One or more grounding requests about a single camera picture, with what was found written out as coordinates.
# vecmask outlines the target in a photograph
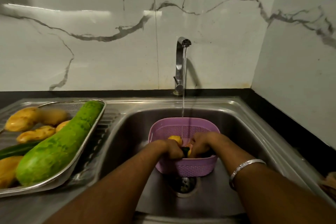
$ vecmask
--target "black countertop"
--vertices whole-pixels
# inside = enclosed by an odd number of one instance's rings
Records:
[[[173,90],[15,91],[0,92],[0,108],[24,98],[167,97]],[[186,97],[239,96],[323,176],[336,171],[336,151],[252,89],[186,90]]]

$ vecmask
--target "running water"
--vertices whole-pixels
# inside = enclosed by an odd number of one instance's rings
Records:
[[[186,77],[187,77],[187,48],[185,48],[183,52],[182,118],[184,117],[184,92],[186,90]],[[182,134],[181,134],[182,140],[183,140],[183,128],[184,126],[182,126]]]

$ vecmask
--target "plastic basket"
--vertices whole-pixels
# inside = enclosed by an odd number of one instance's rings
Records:
[[[183,145],[190,142],[196,132],[219,132],[215,124],[199,118],[166,118],[153,124],[149,131],[148,142],[166,139],[170,136],[180,136]],[[211,173],[215,168],[217,156],[208,158],[183,158],[170,160],[162,157],[156,164],[156,169],[162,174],[177,174],[181,177],[200,177]]]

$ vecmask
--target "hand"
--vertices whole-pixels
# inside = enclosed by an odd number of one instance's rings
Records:
[[[189,158],[196,158],[198,155],[206,153],[216,140],[229,140],[229,138],[216,132],[195,133],[190,141],[192,149]]]
[[[175,140],[156,140],[152,142],[152,144],[153,143],[160,145],[162,147],[162,153],[168,154],[170,159],[180,159],[184,157],[183,151]]]

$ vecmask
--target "chrome faucet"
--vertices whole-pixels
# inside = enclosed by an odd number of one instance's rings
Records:
[[[191,41],[185,37],[179,37],[176,44],[176,73],[174,76],[175,90],[174,95],[181,96],[183,93],[184,67],[183,57],[186,58],[187,48],[191,45]]]

